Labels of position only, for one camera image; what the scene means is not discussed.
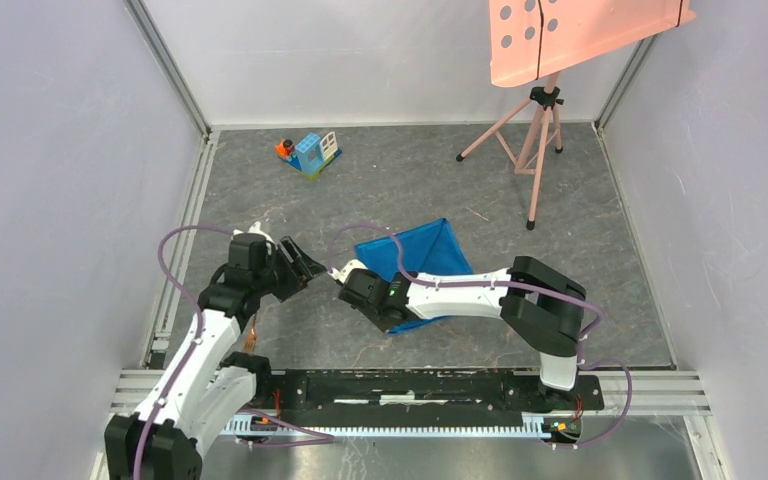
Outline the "blue cloth napkin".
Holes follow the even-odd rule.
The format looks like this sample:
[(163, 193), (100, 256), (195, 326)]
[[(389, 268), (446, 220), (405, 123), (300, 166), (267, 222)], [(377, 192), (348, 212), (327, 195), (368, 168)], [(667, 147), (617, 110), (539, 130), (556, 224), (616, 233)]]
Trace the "blue cloth napkin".
[[(404, 253), (403, 266), (409, 272), (433, 275), (471, 275), (474, 273), (455, 233), (445, 218), (397, 233)], [(399, 272), (398, 249), (389, 237), (358, 243), (356, 259), (382, 280), (392, 281)]]

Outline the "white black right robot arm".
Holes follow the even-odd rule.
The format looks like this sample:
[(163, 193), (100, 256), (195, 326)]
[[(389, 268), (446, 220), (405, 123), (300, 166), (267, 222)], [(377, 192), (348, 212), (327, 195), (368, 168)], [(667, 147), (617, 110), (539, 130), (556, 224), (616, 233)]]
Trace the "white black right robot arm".
[(540, 400), (562, 408), (577, 396), (584, 314), (602, 312), (580, 284), (533, 257), (482, 274), (399, 272), (387, 280), (358, 260), (329, 274), (339, 299), (383, 332), (449, 317), (501, 320), (539, 354)]

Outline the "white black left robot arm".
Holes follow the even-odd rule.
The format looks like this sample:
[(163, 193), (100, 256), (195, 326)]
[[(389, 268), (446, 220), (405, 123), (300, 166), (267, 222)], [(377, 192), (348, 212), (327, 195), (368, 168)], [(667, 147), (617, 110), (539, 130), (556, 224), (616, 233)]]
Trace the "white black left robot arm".
[(274, 394), (268, 359), (231, 346), (263, 297), (284, 301), (325, 271), (289, 237), (275, 241), (257, 226), (232, 232), (227, 260), (195, 298), (184, 342), (161, 378), (131, 414), (106, 426), (110, 478), (200, 478), (207, 451), (232, 417)]

